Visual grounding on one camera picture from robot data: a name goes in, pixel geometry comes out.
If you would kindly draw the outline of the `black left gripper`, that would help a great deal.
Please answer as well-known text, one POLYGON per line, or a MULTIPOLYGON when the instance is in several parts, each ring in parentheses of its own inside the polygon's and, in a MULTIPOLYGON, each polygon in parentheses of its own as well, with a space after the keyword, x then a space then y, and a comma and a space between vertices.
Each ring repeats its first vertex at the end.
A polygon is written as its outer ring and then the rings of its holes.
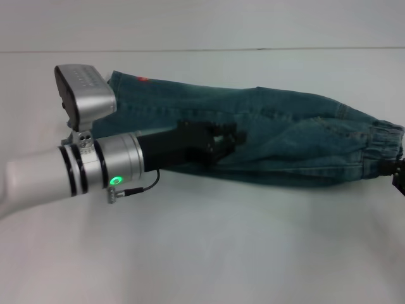
POLYGON ((247 135, 236 123, 179 122, 172 129, 138 137, 144 171, 186 163, 214 165, 235 151, 247 135))

